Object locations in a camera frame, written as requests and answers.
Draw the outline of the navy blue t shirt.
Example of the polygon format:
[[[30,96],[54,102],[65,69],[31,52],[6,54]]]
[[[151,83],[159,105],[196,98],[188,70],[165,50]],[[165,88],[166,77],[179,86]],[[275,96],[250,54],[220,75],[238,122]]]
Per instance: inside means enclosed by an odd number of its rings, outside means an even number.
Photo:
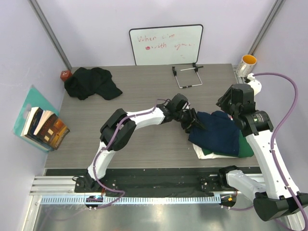
[[[215,111],[211,114],[197,112],[205,128],[192,127],[188,140],[202,149],[214,153],[237,157],[239,155],[240,130],[227,113]]]

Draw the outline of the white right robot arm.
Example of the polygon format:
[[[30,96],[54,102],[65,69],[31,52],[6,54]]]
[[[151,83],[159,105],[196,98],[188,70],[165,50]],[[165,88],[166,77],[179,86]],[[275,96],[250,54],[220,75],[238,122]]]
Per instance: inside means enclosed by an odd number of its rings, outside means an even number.
[[[253,180],[236,166],[228,166],[219,170],[218,186],[223,190],[239,190],[253,202],[263,221],[292,215],[307,207],[307,193],[300,192],[292,180],[272,139],[273,125],[268,114],[256,110],[254,89],[248,84],[233,84],[216,105],[231,115],[241,130],[254,152],[265,183]]]

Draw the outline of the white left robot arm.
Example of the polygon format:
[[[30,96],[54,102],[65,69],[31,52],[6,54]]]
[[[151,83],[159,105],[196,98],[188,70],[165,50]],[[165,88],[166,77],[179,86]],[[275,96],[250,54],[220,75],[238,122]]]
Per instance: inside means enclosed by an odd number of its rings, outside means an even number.
[[[122,150],[129,142],[134,131],[171,121],[181,123],[182,129],[190,133],[193,128],[205,129],[197,116],[195,109],[190,107],[188,99],[178,93],[171,100],[157,100],[150,109],[126,112],[117,109],[100,129],[100,144],[96,155],[84,175],[82,188],[97,192],[102,188],[102,178],[106,174],[112,158],[117,151]]]

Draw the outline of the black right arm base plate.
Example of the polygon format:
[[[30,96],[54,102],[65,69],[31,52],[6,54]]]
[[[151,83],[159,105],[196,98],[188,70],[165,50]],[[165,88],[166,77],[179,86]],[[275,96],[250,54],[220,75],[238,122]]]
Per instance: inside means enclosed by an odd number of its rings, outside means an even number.
[[[200,189],[203,192],[236,191],[235,188],[224,185],[216,174],[202,175],[198,177]]]

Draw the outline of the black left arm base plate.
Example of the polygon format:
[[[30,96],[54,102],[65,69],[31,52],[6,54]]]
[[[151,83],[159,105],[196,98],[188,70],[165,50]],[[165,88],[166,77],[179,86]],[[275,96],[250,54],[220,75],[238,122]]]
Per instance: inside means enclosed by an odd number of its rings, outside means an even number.
[[[93,178],[73,176],[72,181],[75,183],[75,193],[98,193],[103,190],[103,187]]]

